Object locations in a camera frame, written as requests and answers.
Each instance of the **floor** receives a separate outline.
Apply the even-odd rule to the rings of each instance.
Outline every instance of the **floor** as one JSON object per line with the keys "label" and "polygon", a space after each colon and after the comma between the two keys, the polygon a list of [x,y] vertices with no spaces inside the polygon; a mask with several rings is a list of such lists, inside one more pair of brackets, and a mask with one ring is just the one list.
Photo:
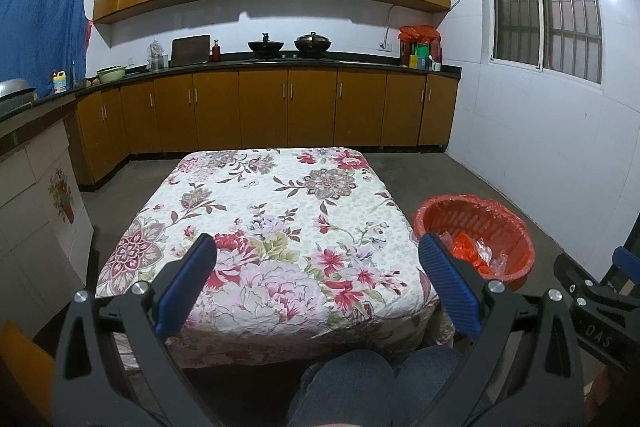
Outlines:
{"label": "floor", "polygon": [[[536,265],[521,289],[523,293],[541,295],[550,287],[560,287],[553,276],[553,263],[561,248],[527,216],[505,200],[475,174],[442,153],[372,153],[369,164],[386,184],[405,216],[412,214],[427,198],[438,194],[475,194],[505,204],[526,223],[536,249]],[[149,197],[177,164],[177,160],[132,161],[97,192],[84,192],[82,199],[97,229],[94,248],[100,252],[100,266],[117,245],[120,236],[143,208]],[[504,362],[488,389],[497,396],[519,337],[511,335]],[[593,380],[600,364],[583,353],[585,381]],[[187,370],[186,376],[226,425],[280,425],[286,404],[296,389],[300,374],[308,362],[290,362],[263,367],[222,367]],[[156,409],[143,379],[132,377],[143,404]],[[242,407],[242,397],[251,397],[252,407]]]}

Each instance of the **red basket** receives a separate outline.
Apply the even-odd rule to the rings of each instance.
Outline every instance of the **red basket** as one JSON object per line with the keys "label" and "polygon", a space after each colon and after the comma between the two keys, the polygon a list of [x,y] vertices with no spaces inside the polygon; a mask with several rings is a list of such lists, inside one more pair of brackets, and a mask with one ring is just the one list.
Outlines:
{"label": "red basket", "polygon": [[517,290],[527,280],[536,261],[529,232],[522,220],[497,201],[481,200],[476,196],[436,196],[426,200],[415,213],[415,235],[449,232],[456,237],[465,232],[482,241],[498,257],[507,255],[504,275],[486,275],[485,279],[499,279],[511,290]]}

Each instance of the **jeans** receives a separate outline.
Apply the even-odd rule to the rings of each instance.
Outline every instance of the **jeans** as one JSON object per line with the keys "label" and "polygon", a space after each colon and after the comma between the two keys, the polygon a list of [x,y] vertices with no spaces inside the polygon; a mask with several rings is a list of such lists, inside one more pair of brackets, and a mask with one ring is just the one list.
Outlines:
{"label": "jeans", "polygon": [[[361,349],[312,365],[289,407],[287,427],[335,423],[362,427],[408,427],[418,419],[456,368],[462,355],[446,346],[412,353],[391,368],[377,353]],[[482,395],[474,415],[492,405]]]}

